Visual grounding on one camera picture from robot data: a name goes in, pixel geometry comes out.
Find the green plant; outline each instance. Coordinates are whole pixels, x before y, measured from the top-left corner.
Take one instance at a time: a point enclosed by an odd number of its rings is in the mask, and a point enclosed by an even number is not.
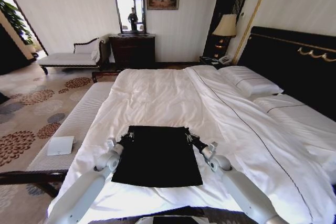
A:
[[[24,43],[26,45],[32,44],[32,34],[27,30],[27,27],[23,23],[23,19],[16,13],[19,12],[19,10],[14,5],[11,5],[4,0],[0,0],[0,10],[5,15],[17,34],[24,41]]]

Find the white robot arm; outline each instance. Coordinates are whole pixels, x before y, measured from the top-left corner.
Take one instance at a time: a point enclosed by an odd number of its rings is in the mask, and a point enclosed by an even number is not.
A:
[[[188,140],[198,148],[205,162],[221,178],[227,191],[248,217],[260,224],[287,223],[277,214],[269,198],[244,173],[234,169],[226,157],[216,155],[216,142],[209,147],[199,139],[193,134],[188,136]]]
[[[277,215],[268,197],[245,174],[234,169],[226,157],[216,155],[215,142],[209,147],[196,135],[187,135],[187,138],[198,148],[212,171],[219,175],[227,191],[247,216],[260,224],[287,223]],[[104,187],[106,178],[116,170],[123,149],[132,141],[132,133],[122,136],[118,143],[113,139],[113,146],[98,158],[96,166],[83,174],[56,202],[47,223],[78,223]]]
[[[119,143],[114,138],[109,139],[109,151],[101,155],[96,166],[80,176],[56,202],[47,223],[78,223],[103,189],[106,178],[115,172],[124,145],[131,141],[129,134],[124,135]]]

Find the dresser drawer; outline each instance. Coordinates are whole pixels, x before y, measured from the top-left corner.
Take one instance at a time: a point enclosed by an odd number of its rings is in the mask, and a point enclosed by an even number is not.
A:
[[[151,68],[155,63],[154,36],[110,37],[117,68]]]

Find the telephone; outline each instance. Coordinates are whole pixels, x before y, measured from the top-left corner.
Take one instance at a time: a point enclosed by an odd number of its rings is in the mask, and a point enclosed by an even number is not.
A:
[[[224,55],[223,57],[220,57],[218,61],[223,65],[228,65],[231,62],[231,59],[228,57],[228,55]]]

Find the upholstered bench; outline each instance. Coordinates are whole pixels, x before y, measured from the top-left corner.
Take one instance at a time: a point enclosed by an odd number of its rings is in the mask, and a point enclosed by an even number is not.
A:
[[[74,52],[60,52],[51,54],[37,63],[48,74],[47,67],[57,68],[98,68],[101,70],[109,63],[111,45],[108,35],[95,38],[86,43],[75,43]]]
[[[93,84],[54,133],[53,136],[75,136],[75,143],[70,154],[47,156],[48,141],[25,172],[0,173],[0,185],[34,184],[52,197],[56,197],[58,191],[49,183],[64,181],[66,173],[99,108],[108,97],[112,85],[113,82]]]

